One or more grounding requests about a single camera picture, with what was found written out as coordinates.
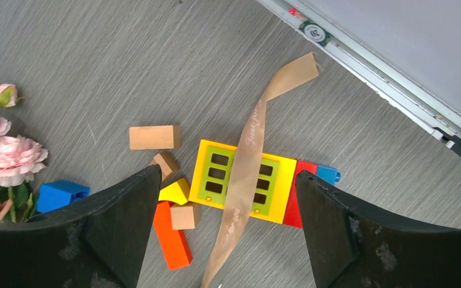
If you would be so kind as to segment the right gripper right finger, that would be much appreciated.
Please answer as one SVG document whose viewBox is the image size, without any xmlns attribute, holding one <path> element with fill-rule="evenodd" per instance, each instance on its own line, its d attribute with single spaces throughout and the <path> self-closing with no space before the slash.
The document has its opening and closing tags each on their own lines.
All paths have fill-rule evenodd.
<svg viewBox="0 0 461 288">
<path fill-rule="evenodd" d="M 296 193 L 317 287 L 461 287 L 461 229 L 395 214 L 306 170 Z"/>
</svg>

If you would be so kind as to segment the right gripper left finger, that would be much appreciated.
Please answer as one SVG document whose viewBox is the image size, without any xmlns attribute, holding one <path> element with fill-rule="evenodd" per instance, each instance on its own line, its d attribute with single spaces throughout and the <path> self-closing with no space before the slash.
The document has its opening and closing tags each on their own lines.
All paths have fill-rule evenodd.
<svg viewBox="0 0 461 288">
<path fill-rule="evenodd" d="M 136 287 L 160 184 L 150 165 L 25 223 L 0 224 L 0 287 Z"/>
</svg>

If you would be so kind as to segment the pink flower bouquet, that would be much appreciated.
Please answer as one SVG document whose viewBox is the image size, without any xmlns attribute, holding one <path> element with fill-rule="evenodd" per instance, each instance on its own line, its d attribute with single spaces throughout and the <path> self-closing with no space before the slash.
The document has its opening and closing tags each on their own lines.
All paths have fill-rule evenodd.
<svg viewBox="0 0 461 288">
<path fill-rule="evenodd" d="M 20 100 L 14 84 L 0 84 L 0 110 Z M 49 152 L 25 136 L 11 136 L 12 123 L 0 116 L 0 223 L 22 223 L 37 212 L 39 193 L 31 188 L 35 175 L 46 168 Z"/>
</svg>

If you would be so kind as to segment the tan ribbon bow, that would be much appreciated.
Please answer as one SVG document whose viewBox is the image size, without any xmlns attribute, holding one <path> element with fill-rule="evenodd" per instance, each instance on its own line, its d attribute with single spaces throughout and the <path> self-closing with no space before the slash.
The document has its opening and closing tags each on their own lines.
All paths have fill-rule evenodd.
<svg viewBox="0 0 461 288">
<path fill-rule="evenodd" d="M 318 77 L 312 52 L 284 65 L 273 75 L 241 132 L 231 165 L 217 239 L 206 264 L 201 286 L 207 288 L 238 245 L 252 210 L 265 138 L 267 102 Z"/>
</svg>

